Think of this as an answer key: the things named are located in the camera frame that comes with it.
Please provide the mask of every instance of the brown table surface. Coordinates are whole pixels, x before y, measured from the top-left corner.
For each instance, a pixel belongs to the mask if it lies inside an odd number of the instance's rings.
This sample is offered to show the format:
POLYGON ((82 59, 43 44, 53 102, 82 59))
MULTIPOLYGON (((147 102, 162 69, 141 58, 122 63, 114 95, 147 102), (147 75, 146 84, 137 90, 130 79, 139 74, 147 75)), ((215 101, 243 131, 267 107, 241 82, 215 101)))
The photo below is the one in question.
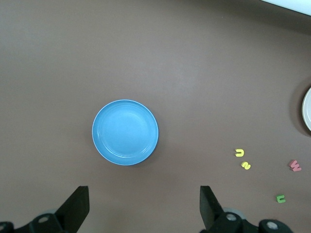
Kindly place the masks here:
POLYGON ((210 185, 252 224, 309 233, 310 87, 311 17, 259 0, 2 0, 0 220, 20 227, 88 185, 80 233, 198 233, 210 185), (158 121, 136 166, 93 145, 118 99, 158 121))

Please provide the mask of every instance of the blue plate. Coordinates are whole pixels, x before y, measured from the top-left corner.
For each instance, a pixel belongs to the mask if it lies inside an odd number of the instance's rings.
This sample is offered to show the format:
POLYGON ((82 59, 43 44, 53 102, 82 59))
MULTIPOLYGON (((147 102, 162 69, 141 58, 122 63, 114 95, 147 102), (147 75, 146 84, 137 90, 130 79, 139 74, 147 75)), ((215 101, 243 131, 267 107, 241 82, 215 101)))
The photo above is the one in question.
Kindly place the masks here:
POLYGON ((141 103, 117 100, 96 115, 92 128, 98 152, 118 165, 134 165, 154 151, 159 130, 154 115, 141 103))

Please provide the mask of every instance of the screw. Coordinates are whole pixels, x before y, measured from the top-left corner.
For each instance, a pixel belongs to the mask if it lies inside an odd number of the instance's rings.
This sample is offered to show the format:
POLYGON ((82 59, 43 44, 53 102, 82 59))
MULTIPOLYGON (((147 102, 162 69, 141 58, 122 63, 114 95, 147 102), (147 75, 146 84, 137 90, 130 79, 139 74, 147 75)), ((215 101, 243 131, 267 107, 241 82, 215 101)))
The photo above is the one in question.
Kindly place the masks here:
POLYGON ((267 226, 272 230, 277 230, 278 227, 274 222, 267 222, 267 226))
POLYGON ((227 219, 229 220, 229 221, 235 221, 235 220, 237 220, 237 217, 235 217, 233 214, 227 214, 227 219))
POLYGON ((5 224, 5 223, 2 224, 2 225, 0 225, 0 232, 1 232, 2 230, 4 230, 5 227, 6 227, 6 224, 5 224))

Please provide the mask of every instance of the white plate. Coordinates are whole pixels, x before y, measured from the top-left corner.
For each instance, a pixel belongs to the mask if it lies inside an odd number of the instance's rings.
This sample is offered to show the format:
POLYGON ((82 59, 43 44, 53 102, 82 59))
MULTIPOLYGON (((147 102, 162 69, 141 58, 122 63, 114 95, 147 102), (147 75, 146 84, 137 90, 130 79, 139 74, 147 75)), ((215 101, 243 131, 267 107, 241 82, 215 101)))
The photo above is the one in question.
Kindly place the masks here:
POLYGON ((311 130, 311 88, 302 102, 302 117, 309 130, 311 130))

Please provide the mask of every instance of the plate rim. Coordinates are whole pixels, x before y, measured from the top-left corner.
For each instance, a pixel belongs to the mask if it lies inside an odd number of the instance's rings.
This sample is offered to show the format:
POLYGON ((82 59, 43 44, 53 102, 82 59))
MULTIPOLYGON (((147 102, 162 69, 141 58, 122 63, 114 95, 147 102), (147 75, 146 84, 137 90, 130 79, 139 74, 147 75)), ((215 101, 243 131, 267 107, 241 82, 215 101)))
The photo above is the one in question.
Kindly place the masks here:
POLYGON ((94 144, 96 150, 98 151, 98 153, 99 153, 103 158, 105 158, 106 160, 108 160, 109 162, 111 162, 111 163, 113 163, 113 164, 117 164, 117 165, 121 165, 121 166, 132 166, 132 165, 139 164, 139 163, 143 162, 144 160, 146 160, 146 159, 154 152, 154 150, 156 149, 157 143, 158 143, 158 139, 159 139, 159 127, 158 127, 156 118, 155 118, 155 116, 153 115, 153 113, 152 113, 145 105, 143 105, 142 103, 137 102, 137 101, 135 101, 135 100, 130 100, 130 99, 115 100, 115 101, 112 101, 112 102, 106 104, 106 105, 105 105, 104 107, 102 107, 102 108, 98 111, 98 113, 96 114, 96 116, 95 116, 95 118, 94 118, 94 120, 93 120, 93 125, 92 125, 92 139, 93 139, 93 144, 94 144), (105 108, 108 107, 109 105, 112 105, 112 104, 114 104, 114 103, 116 103, 116 102, 121 102, 121 101, 126 101, 126 102, 135 103, 135 104, 138 104, 139 106, 141 106, 142 108, 146 109, 146 110, 149 112, 149 114, 152 116, 152 119, 154 120, 154 123, 155 123, 155 129, 156 129, 156 139, 155 139, 155 146, 154 146, 154 148, 151 150, 151 152, 150 152, 148 155, 144 156, 144 158, 143 158, 142 160, 140 160, 139 162, 134 162, 134 163, 130 163, 130 164, 122 164, 122 163, 118 163, 118 162, 115 162, 115 161, 112 161, 112 160, 108 159, 108 158, 107 158, 106 156, 104 156, 103 153, 101 153, 100 150, 97 148, 96 143, 95 143, 95 140, 94 140, 94 124, 95 124, 96 119, 98 118, 98 115, 101 113, 101 111, 102 111, 103 109, 105 109, 105 108))
POLYGON ((306 95, 302 101, 302 118, 308 127, 308 129, 311 131, 311 120, 308 117, 308 110, 307 110, 307 104, 310 101, 311 98, 311 88, 306 92, 306 95))

